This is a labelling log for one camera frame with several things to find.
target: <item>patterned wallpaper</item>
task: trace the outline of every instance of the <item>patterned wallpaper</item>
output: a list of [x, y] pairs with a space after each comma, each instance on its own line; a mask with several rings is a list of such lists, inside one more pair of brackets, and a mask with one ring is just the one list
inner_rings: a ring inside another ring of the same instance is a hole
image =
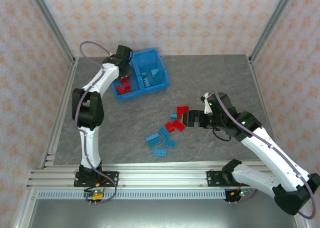
[[0, 0], [0, 31], [0, 227], [11, 228], [70, 65], [32, 0]]
[[254, 66], [276, 140], [320, 173], [320, 0], [292, 0]]
[[[247, 54], [279, 0], [45, 0], [74, 56], [84, 40], [162, 55]], [[90, 56], [105, 56], [92, 45]]]

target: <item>blue lego brick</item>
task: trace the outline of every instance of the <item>blue lego brick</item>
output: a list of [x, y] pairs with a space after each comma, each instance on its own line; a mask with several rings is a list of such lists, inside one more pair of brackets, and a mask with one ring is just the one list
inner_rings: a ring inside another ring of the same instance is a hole
[[176, 141], [164, 140], [162, 145], [165, 147], [176, 148], [176, 144]]
[[152, 69], [151, 74], [153, 78], [157, 77], [159, 74], [159, 69]]
[[159, 132], [161, 133], [161, 135], [163, 136], [163, 138], [168, 139], [170, 137], [170, 133], [167, 131], [167, 129], [165, 127], [161, 127], [159, 129]]
[[155, 77], [152, 82], [151, 82], [151, 85], [152, 86], [155, 86], [155, 85], [158, 85], [159, 83], [161, 82], [161, 79], [159, 77]]
[[161, 144], [160, 137], [156, 137], [156, 138], [153, 138], [153, 139], [147, 141], [147, 144], [148, 144], [148, 146], [149, 146], [150, 148], [155, 147], [155, 146]]
[[176, 120], [177, 117], [178, 117], [177, 114], [175, 114], [175, 113], [171, 114], [171, 120], [172, 121]]
[[165, 149], [154, 149], [153, 156], [155, 157], [165, 157], [167, 155], [167, 151]]
[[151, 134], [150, 136], [147, 136], [147, 137], [146, 137], [146, 141], [150, 141], [150, 140], [152, 140], [153, 138], [156, 138], [156, 137], [159, 137], [158, 132], [153, 133], [153, 134]]
[[144, 87], [150, 87], [149, 80], [147, 77], [143, 79]]

